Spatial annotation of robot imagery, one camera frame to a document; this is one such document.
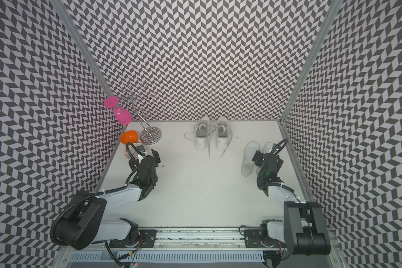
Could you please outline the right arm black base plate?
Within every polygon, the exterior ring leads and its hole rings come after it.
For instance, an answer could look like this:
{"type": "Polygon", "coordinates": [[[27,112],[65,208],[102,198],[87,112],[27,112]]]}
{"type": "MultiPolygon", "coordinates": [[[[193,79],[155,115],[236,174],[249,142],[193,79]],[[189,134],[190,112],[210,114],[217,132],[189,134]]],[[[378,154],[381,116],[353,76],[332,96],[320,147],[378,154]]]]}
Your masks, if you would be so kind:
{"type": "Polygon", "coordinates": [[[263,236],[259,229],[245,229],[242,231],[244,236],[245,247],[248,249],[254,248],[272,248],[283,249],[285,243],[276,239],[272,239],[269,236],[263,236]]]}

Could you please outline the white shoe insole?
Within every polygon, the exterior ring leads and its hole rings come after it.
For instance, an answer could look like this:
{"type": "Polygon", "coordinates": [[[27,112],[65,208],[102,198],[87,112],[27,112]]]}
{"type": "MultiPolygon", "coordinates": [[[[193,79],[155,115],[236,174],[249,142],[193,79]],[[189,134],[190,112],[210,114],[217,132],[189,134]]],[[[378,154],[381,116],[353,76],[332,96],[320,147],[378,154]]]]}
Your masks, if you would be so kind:
{"type": "Polygon", "coordinates": [[[255,163],[253,162],[252,159],[255,156],[256,152],[259,150],[259,148],[260,148],[259,143],[255,141],[251,141],[246,145],[244,149],[243,162],[241,168],[242,176],[246,177],[252,173],[252,170],[255,166],[255,163]]]}
{"type": "MultiPolygon", "coordinates": [[[[267,154],[267,153],[269,153],[269,152],[271,151],[271,149],[272,149],[275,145],[276,145],[276,144],[273,143],[273,142],[267,142],[261,152],[262,152],[263,154],[267,154]]],[[[258,167],[256,168],[256,174],[257,174],[257,175],[259,174],[260,170],[261,170],[261,166],[258,166],[258,167]]]]}

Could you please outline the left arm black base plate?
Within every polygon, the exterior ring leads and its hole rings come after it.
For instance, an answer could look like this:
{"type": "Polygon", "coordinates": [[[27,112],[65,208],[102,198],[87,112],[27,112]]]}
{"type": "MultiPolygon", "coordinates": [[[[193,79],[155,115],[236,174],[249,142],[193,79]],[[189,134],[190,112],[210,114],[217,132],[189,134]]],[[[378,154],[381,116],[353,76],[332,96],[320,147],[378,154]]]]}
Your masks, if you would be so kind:
{"type": "Polygon", "coordinates": [[[131,231],[125,239],[111,240],[108,244],[110,248],[119,249],[153,248],[156,235],[157,230],[154,229],[131,231]]]}

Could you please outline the white sneaker one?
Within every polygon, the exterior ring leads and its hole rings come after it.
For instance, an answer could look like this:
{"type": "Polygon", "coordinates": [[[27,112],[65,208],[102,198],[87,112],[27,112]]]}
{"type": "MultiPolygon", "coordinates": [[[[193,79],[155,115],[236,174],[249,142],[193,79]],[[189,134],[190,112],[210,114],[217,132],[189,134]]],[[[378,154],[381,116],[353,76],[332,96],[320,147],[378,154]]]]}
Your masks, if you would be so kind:
{"type": "Polygon", "coordinates": [[[223,157],[232,141],[232,130],[226,117],[221,116],[216,123],[216,148],[221,152],[220,158],[223,157]]]}
{"type": "Polygon", "coordinates": [[[184,138],[191,141],[197,150],[208,150],[211,156],[210,144],[212,139],[211,120],[208,116],[203,116],[194,126],[192,132],[186,132],[184,138]]]}

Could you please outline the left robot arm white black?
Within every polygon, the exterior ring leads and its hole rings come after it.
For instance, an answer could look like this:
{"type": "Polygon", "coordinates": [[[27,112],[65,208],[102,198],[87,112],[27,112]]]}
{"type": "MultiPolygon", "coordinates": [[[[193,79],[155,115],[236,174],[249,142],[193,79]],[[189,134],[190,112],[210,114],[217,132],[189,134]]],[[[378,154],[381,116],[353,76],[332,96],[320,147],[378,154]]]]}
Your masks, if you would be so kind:
{"type": "Polygon", "coordinates": [[[132,150],[137,156],[131,158],[131,173],[124,185],[97,193],[77,192],[52,224],[50,238],[54,244],[81,250],[101,242],[123,241],[129,246],[139,243],[137,223],[127,218],[103,219],[113,209],[144,200],[159,180],[156,174],[161,163],[159,153],[152,150],[148,154],[141,146],[128,142],[126,151],[132,150]]]}

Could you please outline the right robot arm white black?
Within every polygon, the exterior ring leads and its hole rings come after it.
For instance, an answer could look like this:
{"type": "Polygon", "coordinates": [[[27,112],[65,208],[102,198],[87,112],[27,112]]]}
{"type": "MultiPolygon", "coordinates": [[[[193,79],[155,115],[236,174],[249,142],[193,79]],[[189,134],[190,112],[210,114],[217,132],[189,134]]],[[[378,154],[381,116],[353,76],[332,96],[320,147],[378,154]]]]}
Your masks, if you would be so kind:
{"type": "Polygon", "coordinates": [[[322,206],[297,196],[295,190],[279,178],[284,161],[279,153],[287,139],[262,153],[257,151],[252,161],[260,168],[257,187],[267,197],[283,205],[282,220],[264,220],[260,224],[260,241],[266,247],[280,246],[290,255],[329,255],[331,242],[322,206]]]}

